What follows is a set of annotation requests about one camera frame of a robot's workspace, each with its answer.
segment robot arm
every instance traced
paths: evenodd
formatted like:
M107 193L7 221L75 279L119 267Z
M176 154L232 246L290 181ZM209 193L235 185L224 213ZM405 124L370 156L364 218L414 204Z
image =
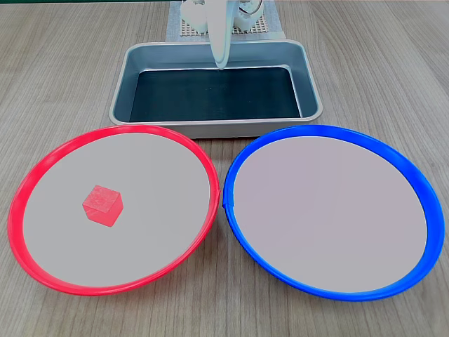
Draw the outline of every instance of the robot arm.
M181 5L181 17L186 23L198 33L208 31L218 69L227 65L234 26L247 31L262 14L262 0L186 0Z

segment gray tray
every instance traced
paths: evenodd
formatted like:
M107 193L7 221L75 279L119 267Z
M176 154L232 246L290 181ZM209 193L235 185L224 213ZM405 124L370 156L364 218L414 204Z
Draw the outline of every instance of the gray tray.
M258 137L278 128L308 123L320 116L321 101L301 44L285 39L232 42L227 69L263 67L282 67L288 70L299 117L129 122L140 73L216 69L209 44L175 42L138 44L126 51L109 118L118 125L163 126L190 138L231 138Z

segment wooden table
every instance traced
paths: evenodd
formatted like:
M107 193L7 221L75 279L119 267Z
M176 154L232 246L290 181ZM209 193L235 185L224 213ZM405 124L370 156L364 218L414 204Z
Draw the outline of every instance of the wooden table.
M320 124L392 145L449 207L449 4L279 1L323 101ZM269 276L225 213L176 271L101 298L47 289L16 263L8 207L44 155L110 125L125 50L163 41L168 3L0 5L0 336L449 336L449 241L431 274L394 298L339 303ZM250 140L201 140L220 183Z

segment red cube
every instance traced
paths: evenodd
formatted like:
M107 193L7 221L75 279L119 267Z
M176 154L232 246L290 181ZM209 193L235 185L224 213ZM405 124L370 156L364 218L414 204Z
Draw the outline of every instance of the red cube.
M87 217L107 227L112 227L123 211L120 193L95 186L83 203Z

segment white grid mat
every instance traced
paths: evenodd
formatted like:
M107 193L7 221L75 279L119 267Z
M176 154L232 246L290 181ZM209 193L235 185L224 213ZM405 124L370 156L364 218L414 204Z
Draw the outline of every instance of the white grid mat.
M240 28L234 27L232 34L256 34L256 33L268 33L268 24L265 14L255 23L250 30L242 31ZM190 27L188 23L181 19L180 22L180 36L181 37L205 37L208 35L206 33L198 33L195 29Z
M274 1L264 2L264 15L251 30L242 32L234 28L232 41L258 39L285 39ZM167 42L208 42L207 33L199 34L181 20L181 1L170 2L166 33Z

